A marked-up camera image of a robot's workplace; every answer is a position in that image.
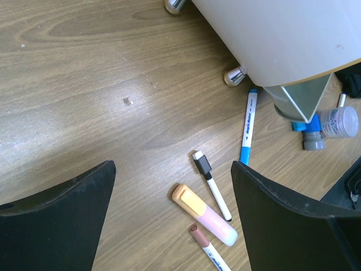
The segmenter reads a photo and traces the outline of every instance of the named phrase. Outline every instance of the wood grain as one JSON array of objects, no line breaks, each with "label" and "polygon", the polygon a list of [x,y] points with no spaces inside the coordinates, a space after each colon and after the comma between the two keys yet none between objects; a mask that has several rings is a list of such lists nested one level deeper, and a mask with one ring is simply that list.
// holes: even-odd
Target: wood grain
[{"label": "wood grain", "polygon": [[[0,204],[112,159],[117,179],[94,270],[213,270],[168,198],[186,183],[219,211],[190,153],[202,150],[234,215],[232,270],[250,270],[232,191],[249,80],[228,88],[232,55],[191,4],[5,0],[0,7]],[[336,79],[321,107],[337,104]],[[347,100],[361,111],[356,100]],[[259,95],[250,166],[320,199],[360,155],[361,136],[302,151],[301,135]]]}]

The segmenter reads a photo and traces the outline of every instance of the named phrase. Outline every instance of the metal foot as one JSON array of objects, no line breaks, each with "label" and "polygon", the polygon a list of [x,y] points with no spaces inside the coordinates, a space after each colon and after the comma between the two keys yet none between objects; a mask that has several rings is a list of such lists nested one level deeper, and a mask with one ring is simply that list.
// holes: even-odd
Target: metal foot
[{"label": "metal foot", "polygon": [[223,76],[224,81],[228,86],[237,86],[246,77],[246,70],[239,66],[230,72],[226,72]]},{"label": "metal foot", "polygon": [[164,5],[169,13],[176,15],[179,14],[186,1],[187,0],[165,0]]}]

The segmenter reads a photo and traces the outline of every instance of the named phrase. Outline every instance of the brown marker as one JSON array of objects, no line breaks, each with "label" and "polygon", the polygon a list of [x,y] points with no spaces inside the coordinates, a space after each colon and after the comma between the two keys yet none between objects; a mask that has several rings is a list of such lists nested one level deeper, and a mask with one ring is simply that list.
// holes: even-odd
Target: brown marker
[{"label": "brown marker", "polygon": [[212,244],[208,241],[204,233],[198,228],[197,225],[193,225],[190,228],[190,233],[196,239],[197,243],[203,248],[207,256],[212,260],[215,267],[220,271],[231,271],[226,262],[222,259],[220,254],[215,250]]}]

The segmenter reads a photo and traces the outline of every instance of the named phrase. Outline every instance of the black cloth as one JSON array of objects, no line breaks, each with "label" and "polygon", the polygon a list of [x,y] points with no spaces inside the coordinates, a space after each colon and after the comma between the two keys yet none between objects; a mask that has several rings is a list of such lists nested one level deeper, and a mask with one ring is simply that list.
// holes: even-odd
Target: black cloth
[{"label": "black cloth", "polygon": [[351,98],[361,98],[361,63],[335,72],[342,83],[342,92]]}]

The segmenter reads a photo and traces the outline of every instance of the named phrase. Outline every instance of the brown marker cap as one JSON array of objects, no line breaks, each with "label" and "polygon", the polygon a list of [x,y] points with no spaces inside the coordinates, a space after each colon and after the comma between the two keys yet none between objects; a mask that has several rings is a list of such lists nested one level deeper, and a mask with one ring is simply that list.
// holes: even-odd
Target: brown marker cap
[{"label": "brown marker cap", "polygon": [[193,225],[190,228],[190,233],[194,237],[194,239],[197,240],[198,244],[201,247],[209,247],[209,241],[207,237],[204,235],[204,233],[198,228],[197,225]]}]

